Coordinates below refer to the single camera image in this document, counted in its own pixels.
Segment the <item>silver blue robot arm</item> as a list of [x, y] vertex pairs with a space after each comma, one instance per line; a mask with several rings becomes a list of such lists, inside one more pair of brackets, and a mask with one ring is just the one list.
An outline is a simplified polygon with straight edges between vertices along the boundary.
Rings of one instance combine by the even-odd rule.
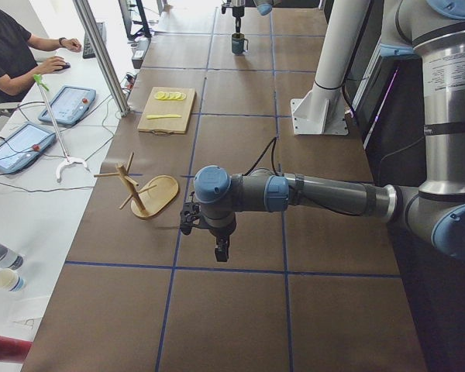
[[[235, 19], [235, 31], [236, 33], [241, 32], [242, 17], [245, 15], [246, 1], [245, 0], [231, 0], [227, 1], [229, 7], [232, 9], [232, 16]], [[265, 16], [269, 14], [273, 7], [280, 4], [281, 1], [276, 0], [253, 0], [254, 6], [257, 11]]]
[[377, 187], [253, 167], [228, 174], [211, 165], [193, 180], [180, 229], [207, 229], [215, 257], [229, 257], [237, 212], [280, 212], [291, 205], [397, 222], [438, 251], [465, 260], [465, 1], [386, 1], [383, 57], [422, 61], [426, 179], [417, 188]]

